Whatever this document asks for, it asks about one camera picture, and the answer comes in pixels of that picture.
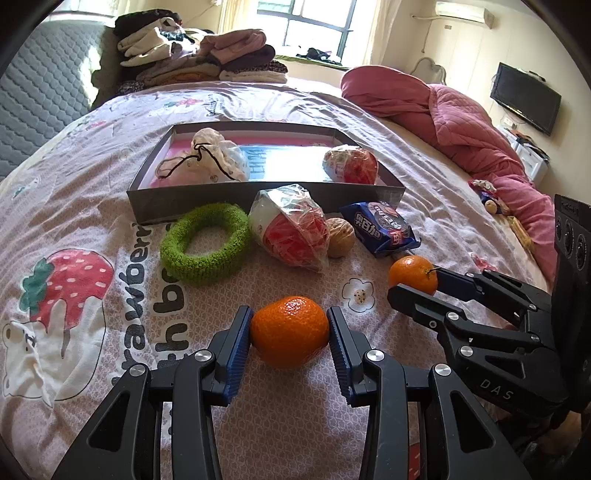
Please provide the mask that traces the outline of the grey shallow box pink inside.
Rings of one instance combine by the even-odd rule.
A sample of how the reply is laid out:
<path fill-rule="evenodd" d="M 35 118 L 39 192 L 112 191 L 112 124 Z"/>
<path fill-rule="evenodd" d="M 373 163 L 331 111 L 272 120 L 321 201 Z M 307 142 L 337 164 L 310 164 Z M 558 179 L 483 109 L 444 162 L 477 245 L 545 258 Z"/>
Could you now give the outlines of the grey shallow box pink inside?
<path fill-rule="evenodd" d="M 156 176 L 161 161 L 182 156 L 198 130 L 206 127 L 238 144 L 249 162 L 249 179 L 219 184 L 169 185 Z M 375 185 L 336 183 L 322 166 L 325 152 L 339 145 L 356 145 L 348 135 L 318 125 L 263 121 L 222 121 L 176 124 L 168 129 L 137 172 L 127 197 L 139 224 L 176 220 L 191 209 L 228 202 L 249 211 L 256 194 L 298 184 L 325 213 L 342 205 L 383 200 L 396 207 L 406 187 L 384 164 Z"/>

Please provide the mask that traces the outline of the white drawer cabinet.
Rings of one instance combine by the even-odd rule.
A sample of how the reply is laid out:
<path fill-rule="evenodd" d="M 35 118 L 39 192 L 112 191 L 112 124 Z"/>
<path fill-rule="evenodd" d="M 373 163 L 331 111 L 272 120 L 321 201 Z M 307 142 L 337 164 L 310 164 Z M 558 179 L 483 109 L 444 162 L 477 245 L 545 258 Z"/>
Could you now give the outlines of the white drawer cabinet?
<path fill-rule="evenodd" d="M 549 169 L 549 156 L 530 137 L 519 131 L 506 129 L 505 133 L 521 159 L 528 178 L 539 187 Z"/>

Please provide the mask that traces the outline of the window with dark frame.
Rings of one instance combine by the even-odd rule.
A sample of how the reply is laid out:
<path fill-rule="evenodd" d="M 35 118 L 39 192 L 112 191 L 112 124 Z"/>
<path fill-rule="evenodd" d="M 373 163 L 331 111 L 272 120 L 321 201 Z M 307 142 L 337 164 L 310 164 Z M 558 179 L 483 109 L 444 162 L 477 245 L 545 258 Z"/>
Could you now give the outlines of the window with dark frame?
<path fill-rule="evenodd" d="M 273 47 L 315 48 L 342 59 L 353 32 L 353 0 L 270 0 L 256 5 L 256 25 Z"/>

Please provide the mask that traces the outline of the white drawstring pouch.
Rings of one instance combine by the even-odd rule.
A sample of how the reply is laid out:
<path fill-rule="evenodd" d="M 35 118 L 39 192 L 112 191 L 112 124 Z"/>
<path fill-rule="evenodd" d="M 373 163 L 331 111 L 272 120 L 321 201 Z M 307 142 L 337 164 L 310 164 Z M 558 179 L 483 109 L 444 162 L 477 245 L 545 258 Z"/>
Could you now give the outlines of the white drawstring pouch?
<path fill-rule="evenodd" d="M 212 128 L 198 130 L 187 150 L 160 161 L 152 187 L 249 181 L 249 161 L 242 149 Z"/>

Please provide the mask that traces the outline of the pile of folded clothes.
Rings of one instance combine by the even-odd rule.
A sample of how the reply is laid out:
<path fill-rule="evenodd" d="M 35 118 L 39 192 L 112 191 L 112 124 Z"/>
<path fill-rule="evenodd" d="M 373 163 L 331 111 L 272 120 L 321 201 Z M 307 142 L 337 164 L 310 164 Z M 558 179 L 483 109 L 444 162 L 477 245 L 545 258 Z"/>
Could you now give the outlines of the pile of folded clothes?
<path fill-rule="evenodd" d="M 114 35 L 119 95 L 202 81 L 287 82 L 287 66 L 276 60 L 276 50 L 259 29 L 189 33 L 177 13 L 152 9 L 118 17 Z"/>

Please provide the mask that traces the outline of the brown walnut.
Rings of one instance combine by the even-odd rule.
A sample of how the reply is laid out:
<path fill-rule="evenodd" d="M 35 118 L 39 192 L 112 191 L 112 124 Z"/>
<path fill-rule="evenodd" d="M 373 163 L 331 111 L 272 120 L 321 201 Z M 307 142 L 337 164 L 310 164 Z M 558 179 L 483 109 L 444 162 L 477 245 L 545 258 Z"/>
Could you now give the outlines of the brown walnut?
<path fill-rule="evenodd" d="M 329 258 L 342 258 L 349 254 L 356 242 L 355 229 L 342 218 L 329 218 Z"/>

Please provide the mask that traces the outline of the black wall television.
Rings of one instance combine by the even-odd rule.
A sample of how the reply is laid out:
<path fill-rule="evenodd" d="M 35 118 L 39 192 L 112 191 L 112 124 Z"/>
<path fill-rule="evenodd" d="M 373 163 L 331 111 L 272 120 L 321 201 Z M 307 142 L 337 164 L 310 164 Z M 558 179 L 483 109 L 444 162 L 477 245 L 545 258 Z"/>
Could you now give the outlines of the black wall television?
<path fill-rule="evenodd" d="M 500 63 L 490 97 L 546 136 L 552 134 L 562 97 L 545 82 Z"/>

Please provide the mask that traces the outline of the pink strawberry print bedsheet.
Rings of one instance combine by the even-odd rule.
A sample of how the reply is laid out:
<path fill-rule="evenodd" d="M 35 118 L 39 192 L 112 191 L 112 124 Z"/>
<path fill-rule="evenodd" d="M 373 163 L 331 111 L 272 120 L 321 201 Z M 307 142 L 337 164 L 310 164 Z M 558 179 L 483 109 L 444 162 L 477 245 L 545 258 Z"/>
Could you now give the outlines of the pink strawberry print bedsheet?
<path fill-rule="evenodd" d="M 444 360 L 432 331 L 387 300 L 389 259 L 362 245 L 322 273 L 290 268 L 259 246 L 228 279 L 192 287 L 159 258 L 166 226 L 138 225 L 126 191 L 176 124 L 253 120 L 335 128 L 375 150 L 406 191 L 399 207 L 419 254 L 459 273 L 483 260 L 539 288 L 546 279 L 467 175 L 403 128 L 348 101 L 287 86 L 208 83 L 109 101 L 66 127 L 1 185 L 1 437 L 33 479 L 62 456 L 129 366 L 206 346 L 239 306 L 287 296 L 338 306 L 400 362 Z"/>

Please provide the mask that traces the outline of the white air conditioner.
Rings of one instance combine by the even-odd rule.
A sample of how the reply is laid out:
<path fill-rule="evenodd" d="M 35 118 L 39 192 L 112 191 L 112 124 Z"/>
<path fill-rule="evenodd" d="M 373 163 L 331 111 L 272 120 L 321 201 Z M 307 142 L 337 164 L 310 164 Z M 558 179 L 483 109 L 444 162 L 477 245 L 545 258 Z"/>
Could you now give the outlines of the white air conditioner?
<path fill-rule="evenodd" d="M 489 29 L 494 27 L 494 15 L 484 7 L 454 2 L 438 1 L 435 4 L 437 16 L 468 21 L 485 25 Z"/>

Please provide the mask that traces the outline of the red white egg toy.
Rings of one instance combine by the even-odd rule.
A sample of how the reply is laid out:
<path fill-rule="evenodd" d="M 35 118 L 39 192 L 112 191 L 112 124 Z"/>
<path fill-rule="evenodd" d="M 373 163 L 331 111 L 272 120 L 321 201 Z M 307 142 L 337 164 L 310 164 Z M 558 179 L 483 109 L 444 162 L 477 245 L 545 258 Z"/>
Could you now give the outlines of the red white egg toy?
<path fill-rule="evenodd" d="M 249 229 L 267 253 L 287 266 L 321 272 L 328 265 L 327 218 L 300 184 L 260 190 L 249 211 Z"/>

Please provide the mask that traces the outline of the grey quilted headboard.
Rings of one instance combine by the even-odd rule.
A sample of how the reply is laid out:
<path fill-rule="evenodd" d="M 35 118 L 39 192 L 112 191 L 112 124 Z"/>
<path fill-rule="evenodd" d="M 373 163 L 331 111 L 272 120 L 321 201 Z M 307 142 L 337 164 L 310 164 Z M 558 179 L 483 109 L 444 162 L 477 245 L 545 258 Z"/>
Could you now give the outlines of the grey quilted headboard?
<path fill-rule="evenodd" d="M 91 20 L 41 23 L 1 77 L 1 177 L 113 98 L 120 73 L 111 27 Z"/>

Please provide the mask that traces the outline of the orange mandarin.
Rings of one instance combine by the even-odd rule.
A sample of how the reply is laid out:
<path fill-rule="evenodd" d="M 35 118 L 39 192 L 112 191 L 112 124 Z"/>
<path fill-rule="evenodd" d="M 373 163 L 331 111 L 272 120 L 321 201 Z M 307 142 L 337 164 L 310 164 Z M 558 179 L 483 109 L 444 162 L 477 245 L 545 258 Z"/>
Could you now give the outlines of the orange mandarin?
<path fill-rule="evenodd" d="M 329 320 L 308 297 L 290 296 L 259 309 L 250 321 L 250 341 L 266 365 L 304 366 L 329 342 Z"/>
<path fill-rule="evenodd" d="M 407 285 L 433 295 L 438 289 L 435 266 L 426 258 L 410 255 L 397 260 L 389 270 L 389 286 Z"/>

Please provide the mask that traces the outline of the pink quilted blanket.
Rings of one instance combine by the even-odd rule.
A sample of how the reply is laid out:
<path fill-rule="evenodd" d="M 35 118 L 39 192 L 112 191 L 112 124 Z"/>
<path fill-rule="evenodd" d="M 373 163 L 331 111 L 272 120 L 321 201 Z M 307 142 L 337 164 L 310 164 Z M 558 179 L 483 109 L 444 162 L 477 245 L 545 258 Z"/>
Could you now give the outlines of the pink quilted blanket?
<path fill-rule="evenodd" d="M 525 228 L 546 280 L 555 281 L 553 200 L 529 180 L 522 161 L 470 97 L 397 69 L 367 65 L 342 76 L 342 97 L 403 126 L 478 180 L 487 180 Z"/>

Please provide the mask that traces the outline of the blue cookie snack packet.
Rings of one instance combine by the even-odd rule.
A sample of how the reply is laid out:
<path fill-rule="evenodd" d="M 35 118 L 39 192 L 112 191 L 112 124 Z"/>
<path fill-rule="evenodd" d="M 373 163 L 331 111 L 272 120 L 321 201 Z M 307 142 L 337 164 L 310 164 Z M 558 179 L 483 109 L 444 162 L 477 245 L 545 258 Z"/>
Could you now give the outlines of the blue cookie snack packet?
<path fill-rule="evenodd" d="M 353 226 L 356 238 L 376 258 L 383 258 L 421 246 L 410 224 L 389 203 L 359 202 L 339 208 Z"/>

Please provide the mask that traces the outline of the small doll toy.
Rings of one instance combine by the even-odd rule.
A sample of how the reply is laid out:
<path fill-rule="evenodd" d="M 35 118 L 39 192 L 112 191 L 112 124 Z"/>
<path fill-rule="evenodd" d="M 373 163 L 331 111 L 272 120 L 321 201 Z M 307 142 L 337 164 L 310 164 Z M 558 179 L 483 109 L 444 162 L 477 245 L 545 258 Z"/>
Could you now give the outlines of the small doll toy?
<path fill-rule="evenodd" d="M 488 180 L 473 179 L 470 187 L 479 196 L 481 203 L 491 215 L 510 216 L 511 210 L 499 197 L 496 187 Z"/>

